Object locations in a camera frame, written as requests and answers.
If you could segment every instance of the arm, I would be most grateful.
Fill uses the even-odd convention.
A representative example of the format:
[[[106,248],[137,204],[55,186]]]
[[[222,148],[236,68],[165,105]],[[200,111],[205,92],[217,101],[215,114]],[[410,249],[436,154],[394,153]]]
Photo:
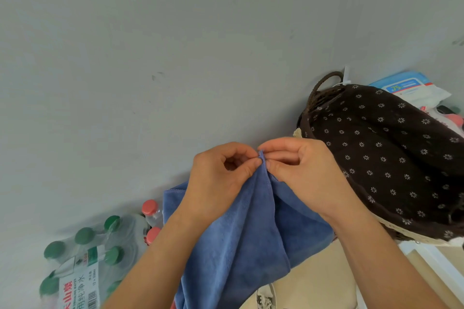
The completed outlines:
[[[447,307],[358,199],[324,142],[263,143],[270,173],[335,230],[369,309]]]
[[[261,163],[253,148],[235,142],[195,156],[181,204],[103,309],[170,308],[196,242]]]

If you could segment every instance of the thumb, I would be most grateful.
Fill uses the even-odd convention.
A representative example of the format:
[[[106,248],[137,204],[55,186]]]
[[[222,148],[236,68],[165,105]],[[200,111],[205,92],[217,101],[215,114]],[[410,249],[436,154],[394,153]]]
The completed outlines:
[[[234,172],[232,172],[232,175],[238,185],[240,185],[240,188],[242,185],[245,183],[247,179],[252,177],[252,175],[255,173],[255,171],[258,169],[258,167],[263,163],[261,158],[253,158],[250,160],[247,160],[244,162],[242,165],[240,165],[238,168],[235,169]]]
[[[292,167],[293,166],[284,164],[283,162],[279,162],[277,160],[266,160],[267,170],[281,182],[286,182],[288,179],[290,179]]]

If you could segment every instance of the microfiber cloth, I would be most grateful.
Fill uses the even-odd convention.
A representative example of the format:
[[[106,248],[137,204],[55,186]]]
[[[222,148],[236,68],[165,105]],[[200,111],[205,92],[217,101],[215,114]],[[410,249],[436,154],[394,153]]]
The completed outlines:
[[[164,223],[187,185],[164,192]],[[238,309],[259,287],[282,278],[333,238],[330,225],[263,163],[195,245],[175,295],[176,306]]]

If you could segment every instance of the forearm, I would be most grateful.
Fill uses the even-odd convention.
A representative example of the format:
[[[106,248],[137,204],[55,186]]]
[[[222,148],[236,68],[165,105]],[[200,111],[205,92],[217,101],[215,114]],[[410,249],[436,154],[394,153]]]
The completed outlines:
[[[369,309],[446,308],[356,196],[328,222]]]
[[[181,204],[103,308],[169,309],[190,253],[205,229]]]

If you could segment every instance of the wet wipes package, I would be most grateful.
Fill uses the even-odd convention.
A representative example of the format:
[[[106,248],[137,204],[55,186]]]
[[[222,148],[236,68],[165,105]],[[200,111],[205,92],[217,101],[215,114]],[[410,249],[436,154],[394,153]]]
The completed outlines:
[[[436,107],[451,95],[434,85],[424,74],[416,71],[400,72],[370,85],[394,94],[422,110]]]

